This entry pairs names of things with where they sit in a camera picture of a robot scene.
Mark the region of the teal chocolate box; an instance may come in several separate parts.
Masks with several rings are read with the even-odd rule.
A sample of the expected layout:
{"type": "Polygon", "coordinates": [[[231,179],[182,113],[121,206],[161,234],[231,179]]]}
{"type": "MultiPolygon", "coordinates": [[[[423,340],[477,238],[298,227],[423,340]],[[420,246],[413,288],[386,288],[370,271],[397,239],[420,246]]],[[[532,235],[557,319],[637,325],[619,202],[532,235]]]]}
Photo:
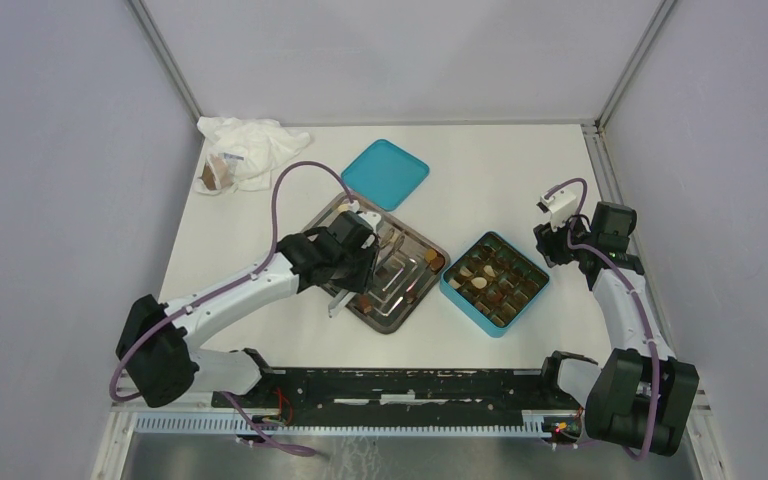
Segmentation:
{"type": "Polygon", "coordinates": [[[443,295],[492,338],[500,338],[521,318],[550,284],[535,262],[494,231],[484,233],[446,268],[440,280],[443,295]],[[485,275],[491,265],[497,276],[485,275]],[[474,288],[473,277],[488,280],[474,288]]]}

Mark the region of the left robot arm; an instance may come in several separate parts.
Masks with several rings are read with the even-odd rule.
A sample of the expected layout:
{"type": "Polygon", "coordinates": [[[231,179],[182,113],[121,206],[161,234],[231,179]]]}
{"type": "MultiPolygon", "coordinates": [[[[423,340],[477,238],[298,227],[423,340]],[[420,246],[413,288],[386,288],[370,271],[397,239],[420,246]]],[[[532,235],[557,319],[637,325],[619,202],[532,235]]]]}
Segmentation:
{"type": "Polygon", "coordinates": [[[228,326],[311,287],[330,285],[340,298],[369,290],[380,250],[382,217],[347,210],[327,226],[287,235],[267,257],[236,275],[167,303],[153,295],[134,301],[115,348],[120,363],[111,382],[126,375],[136,391],[116,402],[142,400],[150,408],[190,392],[237,394],[250,407],[266,405],[274,381],[245,351],[218,352],[205,343],[228,326]]]}

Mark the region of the teal box lid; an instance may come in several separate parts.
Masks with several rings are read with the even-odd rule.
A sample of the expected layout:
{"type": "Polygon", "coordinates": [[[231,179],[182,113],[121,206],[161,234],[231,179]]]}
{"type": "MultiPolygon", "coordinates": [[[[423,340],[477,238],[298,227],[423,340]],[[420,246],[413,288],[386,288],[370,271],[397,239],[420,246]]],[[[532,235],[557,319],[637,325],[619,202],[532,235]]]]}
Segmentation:
{"type": "Polygon", "coordinates": [[[429,173],[425,162],[389,140],[378,139],[342,171],[341,178],[353,192],[392,212],[429,173]]]}

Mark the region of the steel tray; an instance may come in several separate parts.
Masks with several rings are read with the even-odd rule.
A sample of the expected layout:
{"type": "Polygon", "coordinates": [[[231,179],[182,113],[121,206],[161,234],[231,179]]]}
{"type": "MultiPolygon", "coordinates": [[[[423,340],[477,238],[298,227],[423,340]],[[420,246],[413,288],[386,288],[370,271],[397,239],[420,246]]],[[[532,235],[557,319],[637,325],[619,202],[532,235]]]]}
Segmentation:
{"type": "MultiPolygon", "coordinates": [[[[382,221],[378,230],[380,241],[384,239],[388,227],[396,227],[403,234],[404,242],[383,267],[373,274],[370,289],[364,294],[357,294],[339,313],[351,312],[374,331],[391,334],[403,325],[439,281],[443,270],[450,265],[450,256],[442,247],[391,213],[360,195],[356,199],[364,209],[381,214],[382,221]]],[[[328,284],[322,289],[332,300],[341,291],[328,284]]]]}

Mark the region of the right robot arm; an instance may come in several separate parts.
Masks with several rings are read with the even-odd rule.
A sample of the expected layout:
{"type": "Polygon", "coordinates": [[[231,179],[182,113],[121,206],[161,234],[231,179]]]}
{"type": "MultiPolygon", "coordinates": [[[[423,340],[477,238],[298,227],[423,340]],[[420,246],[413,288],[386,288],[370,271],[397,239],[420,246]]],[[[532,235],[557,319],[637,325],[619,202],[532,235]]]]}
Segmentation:
{"type": "Polygon", "coordinates": [[[679,361],[658,329],[646,296],[645,270],[628,253],[635,210],[600,201],[581,214],[575,194],[555,193],[537,206],[547,223],[534,229],[548,266],[577,264],[606,322],[612,351],[603,365],[556,352],[554,371],[537,382],[540,400],[562,408],[575,399],[587,437],[623,447],[632,457],[669,457],[679,449],[699,376],[679,361]]]}

